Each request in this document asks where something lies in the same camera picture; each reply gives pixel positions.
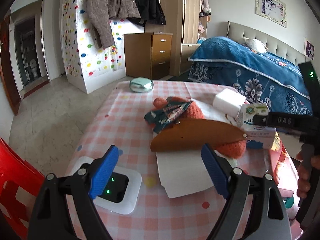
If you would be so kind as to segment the right hand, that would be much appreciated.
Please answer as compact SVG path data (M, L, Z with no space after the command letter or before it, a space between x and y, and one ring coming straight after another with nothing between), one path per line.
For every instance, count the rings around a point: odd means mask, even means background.
M319 155L311 158L311 165L318 170L320 169ZM309 171L302 164L300 164L297 171L299 176L297 196L304 199L307 197L307 193L311 187L309 182Z

